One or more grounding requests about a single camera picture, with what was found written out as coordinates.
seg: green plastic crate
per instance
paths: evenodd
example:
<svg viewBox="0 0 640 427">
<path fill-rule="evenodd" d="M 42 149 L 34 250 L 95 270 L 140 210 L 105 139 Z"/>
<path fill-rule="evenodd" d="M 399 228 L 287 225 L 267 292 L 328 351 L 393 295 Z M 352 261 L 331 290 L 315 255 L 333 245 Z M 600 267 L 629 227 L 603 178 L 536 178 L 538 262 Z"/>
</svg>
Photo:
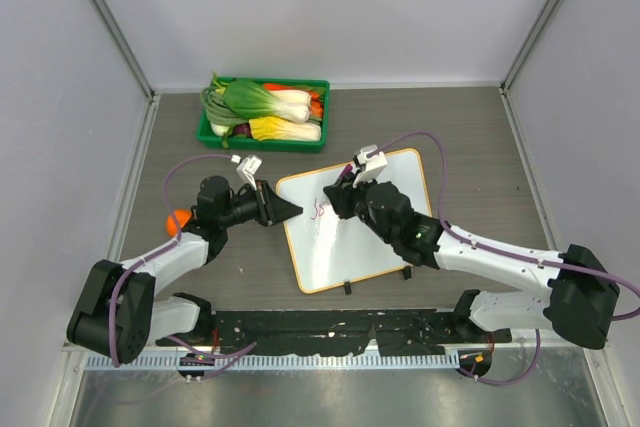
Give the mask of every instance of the green plastic crate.
<svg viewBox="0 0 640 427">
<path fill-rule="evenodd" d="M 223 82 L 231 82 L 231 77 L 220 77 Z M 280 152 L 320 152 L 327 142 L 327 131 L 329 127 L 329 82 L 326 80 L 306 80 L 306 79 L 250 79 L 258 84 L 272 82 L 274 84 L 290 85 L 310 85 L 313 87 L 324 87 L 324 117 L 322 118 L 322 136 L 320 140 L 306 142 L 302 140 L 254 140 L 234 137 L 227 138 L 229 149 L 248 149 L 248 150 L 276 150 Z M 211 130 L 211 125 L 207 120 L 207 116 L 202 109 L 202 117 L 200 117 L 200 125 L 196 132 L 196 138 L 207 147 L 212 149 L 224 149 L 222 138 L 217 136 Z"/>
</svg>

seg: orange ball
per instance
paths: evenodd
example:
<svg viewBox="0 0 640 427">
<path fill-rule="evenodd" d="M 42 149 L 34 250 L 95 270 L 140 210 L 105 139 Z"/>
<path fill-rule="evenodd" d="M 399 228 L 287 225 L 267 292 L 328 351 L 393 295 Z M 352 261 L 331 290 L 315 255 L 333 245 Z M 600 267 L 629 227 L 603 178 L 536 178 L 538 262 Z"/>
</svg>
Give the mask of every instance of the orange ball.
<svg viewBox="0 0 640 427">
<path fill-rule="evenodd" d="M 176 209 L 173 211 L 178 218 L 178 222 L 180 222 L 180 228 L 184 227 L 189 220 L 191 220 L 191 211 L 185 209 Z M 169 237 L 175 237 L 178 233 L 178 229 L 176 229 L 176 224 L 171 218 L 171 216 L 167 217 L 167 222 L 165 223 L 165 227 L 167 229 L 167 233 Z"/>
</svg>

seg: gray wall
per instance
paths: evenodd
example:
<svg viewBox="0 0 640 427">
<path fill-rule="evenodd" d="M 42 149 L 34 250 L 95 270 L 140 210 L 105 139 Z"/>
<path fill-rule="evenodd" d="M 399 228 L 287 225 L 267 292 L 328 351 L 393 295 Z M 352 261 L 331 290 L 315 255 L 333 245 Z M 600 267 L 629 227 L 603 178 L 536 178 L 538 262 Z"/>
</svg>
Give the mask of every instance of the gray wall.
<svg viewBox="0 0 640 427">
<path fill-rule="evenodd" d="M 517 116 L 554 229 L 640 284 L 640 2 L 565 0 L 513 90 Z M 620 311 L 637 307 L 624 292 Z M 614 325 L 629 366 L 640 321 Z M 640 380 L 627 370 L 629 398 Z"/>
<path fill-rule="evenodd" d="M 43 424 L 145 101 L 88 0 L 0 0 L 0 424 Z"/>
<path fill-rule="evenodd" d="M 498 83 L 544 0 L 107 0 L 151 83 Z"/>
</svg>

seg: perforated metal strip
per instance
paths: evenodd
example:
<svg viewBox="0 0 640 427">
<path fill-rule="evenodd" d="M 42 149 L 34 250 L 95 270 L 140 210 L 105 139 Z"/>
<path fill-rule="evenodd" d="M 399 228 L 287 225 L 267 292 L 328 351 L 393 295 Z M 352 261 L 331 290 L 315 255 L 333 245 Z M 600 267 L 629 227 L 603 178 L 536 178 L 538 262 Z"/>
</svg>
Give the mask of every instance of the perforated metal strip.
<svg viewBox="0 0 640 427">
<path fill-rule="evenodd" d="M 174 370 L 180 365 L 184 351 L 143 352 L 131 364 L 119 370 Z M 214 366 L 180 366 L 180 370 L 216 370 L 228 360 L 218 360 Z M 368 369 L 453 369 L 460 367 L 458 353 L 446 355 L 417 355 L 406 357 L 381 357 L 378 352 L 365 352 L 356 357 L 279 357 L 247 355 L 232 367 L 236 371 L 256 370 L 368 370 Z M 85 370 L 114 370 L 111 359 L 99 354 L 90 354 Z"/>
</svg>

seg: yellow vegetable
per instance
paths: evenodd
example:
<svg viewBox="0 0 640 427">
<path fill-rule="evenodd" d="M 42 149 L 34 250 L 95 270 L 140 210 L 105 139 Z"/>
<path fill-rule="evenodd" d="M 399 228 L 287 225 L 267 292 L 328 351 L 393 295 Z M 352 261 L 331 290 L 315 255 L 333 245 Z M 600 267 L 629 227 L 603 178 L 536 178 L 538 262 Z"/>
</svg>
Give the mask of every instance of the yellow vegetable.
<svg viewBox="0 0 640 427">
<path fill-rule="evenodd" d="M 251 135 L 256 140 L 306 140 L 318 141 L 322 136 L 319 125 L 296 124 L 280 117 L 268 116 L 249 119 Z"/>
</svg>

